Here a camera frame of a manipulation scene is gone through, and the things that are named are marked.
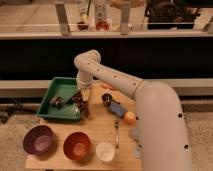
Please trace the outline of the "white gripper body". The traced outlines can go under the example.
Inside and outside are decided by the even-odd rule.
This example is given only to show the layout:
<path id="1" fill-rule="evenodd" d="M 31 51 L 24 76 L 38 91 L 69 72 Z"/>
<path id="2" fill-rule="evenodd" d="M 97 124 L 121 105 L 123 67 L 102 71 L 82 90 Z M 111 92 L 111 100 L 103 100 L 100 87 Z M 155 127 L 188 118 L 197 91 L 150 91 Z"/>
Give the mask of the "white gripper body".
<path id="1" fill-rule="evenodd" d="M 82 99 L 84 102 L 87 102 L 91 95 L 93 78 L 84 79 L 80 74 L 77 75 L 77 87 L 82 95 Z"/>

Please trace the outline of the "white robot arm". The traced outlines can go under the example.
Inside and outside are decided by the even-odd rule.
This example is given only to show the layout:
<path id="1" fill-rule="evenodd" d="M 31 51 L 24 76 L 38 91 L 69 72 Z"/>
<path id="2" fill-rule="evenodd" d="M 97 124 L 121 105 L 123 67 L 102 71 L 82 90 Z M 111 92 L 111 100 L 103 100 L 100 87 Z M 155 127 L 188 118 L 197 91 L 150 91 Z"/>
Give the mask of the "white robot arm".
<path id="1" fill-rule="evenodd" d="M 77 55 L 74 65 L 80 88 L 98 78 L 135 101 L 142 171 L 193 171 L 183 110 L 172 87 L 106 67 L 96 50 Z"/>

